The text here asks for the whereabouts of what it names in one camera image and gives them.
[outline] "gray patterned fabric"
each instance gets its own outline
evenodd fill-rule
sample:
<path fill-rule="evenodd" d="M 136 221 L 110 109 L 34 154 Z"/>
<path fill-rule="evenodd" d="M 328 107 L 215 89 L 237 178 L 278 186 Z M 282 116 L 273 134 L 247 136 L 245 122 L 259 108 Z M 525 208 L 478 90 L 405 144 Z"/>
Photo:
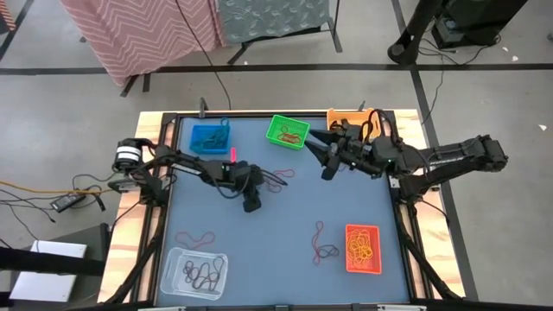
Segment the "gray patterned fabric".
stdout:
<path fill-rule="evenodd" d="M 229 43 L 283 36 L 319 27 L 329 18 L 328 0 L 219 0 Z"/>

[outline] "pink patterned fabric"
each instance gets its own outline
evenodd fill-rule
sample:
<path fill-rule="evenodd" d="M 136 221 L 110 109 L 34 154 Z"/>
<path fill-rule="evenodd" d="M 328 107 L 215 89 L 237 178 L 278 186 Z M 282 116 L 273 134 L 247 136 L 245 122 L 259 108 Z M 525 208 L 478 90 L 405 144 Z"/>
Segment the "pink patterned fabric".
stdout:
<path fill-rule="evenodd" d="M 175 0 L 60 0 L 118 86 L 201 51 Z M 223 45 L 215 0 L 179 0 L 205 50 Z"/>

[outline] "clear plastic container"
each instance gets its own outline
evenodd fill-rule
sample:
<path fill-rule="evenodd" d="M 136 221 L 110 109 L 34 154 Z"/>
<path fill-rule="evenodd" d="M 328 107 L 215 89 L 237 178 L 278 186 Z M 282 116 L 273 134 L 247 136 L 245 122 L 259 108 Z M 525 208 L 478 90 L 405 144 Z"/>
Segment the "clear plastic container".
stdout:
<path fill-rule="evenodd" d="M 167 256 L 160 288 L 168 295 L 218 300 L 225 289 L 227 270 L 225 254 L 174 247 Z"/>

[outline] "blue plastic basket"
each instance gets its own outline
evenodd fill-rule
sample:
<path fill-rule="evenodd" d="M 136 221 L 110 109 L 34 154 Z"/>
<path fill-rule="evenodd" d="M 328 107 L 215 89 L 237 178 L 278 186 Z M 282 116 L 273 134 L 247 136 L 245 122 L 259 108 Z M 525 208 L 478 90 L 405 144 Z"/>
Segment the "blue plastic basket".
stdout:
<path fill-rule="evenodd" d="M 192 128 L 190 149 L 198 155 L 224 155 L 231 148 L 231 127 L 228 119 L 221 125 L 195 125 Z"/>

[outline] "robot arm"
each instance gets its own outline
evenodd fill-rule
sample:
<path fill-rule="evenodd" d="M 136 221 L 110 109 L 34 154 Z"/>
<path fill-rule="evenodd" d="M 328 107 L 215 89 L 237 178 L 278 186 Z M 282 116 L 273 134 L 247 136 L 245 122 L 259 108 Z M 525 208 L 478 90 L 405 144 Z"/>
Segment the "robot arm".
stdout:
<path fill-rule="evenodd" d="M 384 115 L 381 111 L 375 111 L 381 117 Z M 466 173 L 475 170 L 499 172 L 508 160 L 499 142 L 489 136 L 419 150 L 405 144 L 394 130 L 391 136 L 379 136 L 371 142 L 359 135 L 362 132 L 363 125 L 351 125 L 346 120 L 331 130 L 310 131 L 324 143 L 306 142 L 309 150 L 325 167 L 322 179 L 332 180 L 339 165 L 344 163 L 350 169 L 360 170 L 372 178 L 387 174 L 398 179 L 402 199 L 415 201 L 432 186 Z M 420 168 L 424 174 L 414 175 Z"/>
<path fill-rule="evenodd" d="M 142 149 L 147 147 L 154 159 L 149 162 L 142 161 Z M 149 172 L 152 168 L 171 167 L 191 175 L 196 175 L 206 184 L 216 187 L 227 199 L 233 199 L 239 195 L 244 196 L 244 210 L 251 213 L 261 207 L 257 186 L 264 183 L 264 176 L 269 174 L 257 165 L 249 165 L 246 161 L 229 162 L 210 160 L 204 161 L 197 156 L 182 153 L 166 145 L 155 145 L 148 139 L 127 138 L 119 142 L 113 171 L 123 173 L 126 180 L 114 181 L 109 186 L 122 193 L 126 187 L 139 186 L 141 200 L 145 204 L 154 206 L 166 206 L 168 204 L 168 190 L 163 186 L 161 179 L 152 176 Z M 277 182 L 286 186 L 287 183 L 278 177 Z M 221 188 L 234 192 L 233 195 L 224 194 Z"/>

